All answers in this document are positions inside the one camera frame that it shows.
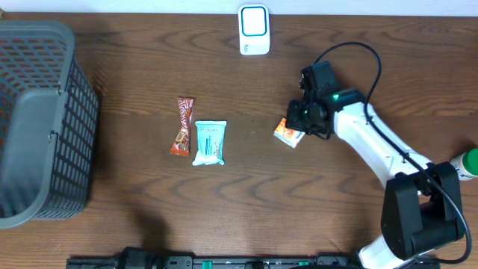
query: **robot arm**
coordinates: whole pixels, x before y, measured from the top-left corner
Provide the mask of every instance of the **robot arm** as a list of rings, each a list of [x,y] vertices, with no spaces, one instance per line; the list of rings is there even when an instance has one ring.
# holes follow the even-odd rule
[[[407,152],[423,168],[431,161],[416,153],[410,146],[406,145],[386,124],[376,115],[371,105],[367,107],[369,116],[372,116],[375,124],[390,138],[396,145]],[[364,115],[364,103],[356,102],[345,106],[341,111],[335,112],[334,132],[340,139],[347,142],[364,159],[368,166],[385,188],[389,179],[394,179],[398,173],[407,175],[418,172],[409,162],[393,149],[370,124],[367,124]]]
[[[427,168],[431,161],[416,153],[406,145],[386,124],[376,115],[371,105],[368,105],[368,114],[373,117],[375,124],[389,136],[396,145],[400,146],[413,158],[423,169]],[[368,164],[379,178],[385,188],[389,179],[394,179],[398,173],[413,174],[417,169],[403,160],[403,157],[379,136],[370,124],[366,123],[364,115],[364,103],[344,107],[334,116],[334,132],[346,141]],[[405,261],[397,258],[380,235],[372,244],[364,247],[358,257],[364,268],[396,268]]]
[[[370,123],[435,178],[461,211],[458,176],[451,164],[434,165],[416,153],[377,117],[371,105],[367,106],[367,121],[365,97],[357,89],[342,90],[329,62],[303,69],[299,85],[304,98],[289,103],[286,126],[323,139],[333,131],[365,160],[385,188],[382,235],[358,254],[362,266],[400,268],[415,256],[463,237],[464,226],[456,210]],[[420,204],[419,194],[430,201]]]

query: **wood grain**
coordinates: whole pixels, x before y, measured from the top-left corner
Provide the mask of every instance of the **wood grain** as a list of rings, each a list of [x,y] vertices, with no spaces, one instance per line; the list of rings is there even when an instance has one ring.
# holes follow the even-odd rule
[[[7,13],[54,19],[76,35],[76,55],[103,95],[92,200],[65,221],[0,231],[0,268],[64,268],[70,256],[126,246],[198,256],[350,252],[380,233],[384,191],[343,141],[272,136],[300,98],[299,71],[344,41],[372,45],[383,74],[372,99],[418,152],[441,162],[478,143],[478,19],[272,16],[268,55],[244,57],[236,16]],[[328,59],[345,86],[367,92],[376,63],[360,48]],[[171,156],[177,96],[195,96],[196,120],[227,120],[226,165]],[[478,181],[462,183],[478,231]],[[462,254],[459,241],[438,251]],[[460,268],[476,268],[478,250]]]

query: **gray plastic basket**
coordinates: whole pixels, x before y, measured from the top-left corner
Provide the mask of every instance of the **gray plastic basket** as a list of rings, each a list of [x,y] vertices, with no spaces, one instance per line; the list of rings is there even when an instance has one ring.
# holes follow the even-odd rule
[[[98,96],[58,22],[0,21],[0,228],[83,210]]]

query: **light blue package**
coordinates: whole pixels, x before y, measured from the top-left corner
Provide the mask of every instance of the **light blue package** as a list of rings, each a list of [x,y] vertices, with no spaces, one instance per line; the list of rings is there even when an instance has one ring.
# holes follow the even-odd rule
[[[221,164],[226,121],[196,121],[197,154],[193,165]]]

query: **snack wrapper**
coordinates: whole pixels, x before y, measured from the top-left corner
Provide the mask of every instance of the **snack wrapper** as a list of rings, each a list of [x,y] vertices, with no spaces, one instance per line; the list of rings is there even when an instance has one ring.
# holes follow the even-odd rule
[[[221,164],[226,121],[196,121],[197,154],[193,165]]]
[[[174,141],[173,147],[171,147],[171,154],[189,156],[194,101],[194,98],[178,97],[181,129]]]
[[[282,118],[281,122],[274,131],[274,136],[295,149],[302,137],[304,137],[305,132],[286,128],[285,121],[286,119]]]

